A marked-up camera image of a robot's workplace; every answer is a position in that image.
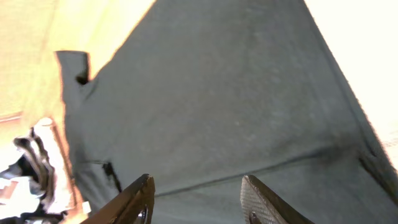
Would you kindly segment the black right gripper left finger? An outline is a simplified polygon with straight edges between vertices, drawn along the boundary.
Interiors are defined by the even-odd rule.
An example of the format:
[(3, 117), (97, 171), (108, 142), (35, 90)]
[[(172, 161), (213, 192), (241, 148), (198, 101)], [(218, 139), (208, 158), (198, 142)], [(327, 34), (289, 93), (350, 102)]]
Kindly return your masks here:
[(151, 224), (155, 183), (143, 174), (81, 224)]

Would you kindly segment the black t-shirt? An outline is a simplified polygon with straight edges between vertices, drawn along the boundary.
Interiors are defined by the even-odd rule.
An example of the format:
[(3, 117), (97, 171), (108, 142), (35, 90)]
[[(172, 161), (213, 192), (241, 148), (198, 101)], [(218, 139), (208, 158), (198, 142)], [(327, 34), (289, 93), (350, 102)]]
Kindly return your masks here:
[(303, 1), (157, 1), (93, 80), (86, 52), (57, 58), (92, 215), (150, 174), (154, 223), (242, 223), (253, 174), (314, 223), (397, 222), (397, 175)]

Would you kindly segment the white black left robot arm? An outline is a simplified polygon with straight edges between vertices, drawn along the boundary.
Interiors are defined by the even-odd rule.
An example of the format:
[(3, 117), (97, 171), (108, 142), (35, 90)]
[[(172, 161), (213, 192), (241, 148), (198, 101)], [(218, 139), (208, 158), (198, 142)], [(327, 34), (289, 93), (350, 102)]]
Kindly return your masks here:
[(1, 223), (81, 223), (91, 208), (72, 181), (53, 119), (1, 121)]

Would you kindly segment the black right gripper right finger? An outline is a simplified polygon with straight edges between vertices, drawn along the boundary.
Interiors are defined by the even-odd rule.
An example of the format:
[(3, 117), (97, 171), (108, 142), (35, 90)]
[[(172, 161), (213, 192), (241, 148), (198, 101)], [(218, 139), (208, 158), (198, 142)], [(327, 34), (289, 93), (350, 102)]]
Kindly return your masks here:
[(243, 177), (240, 202), (246, 224), (313, 224), (254, 175)]

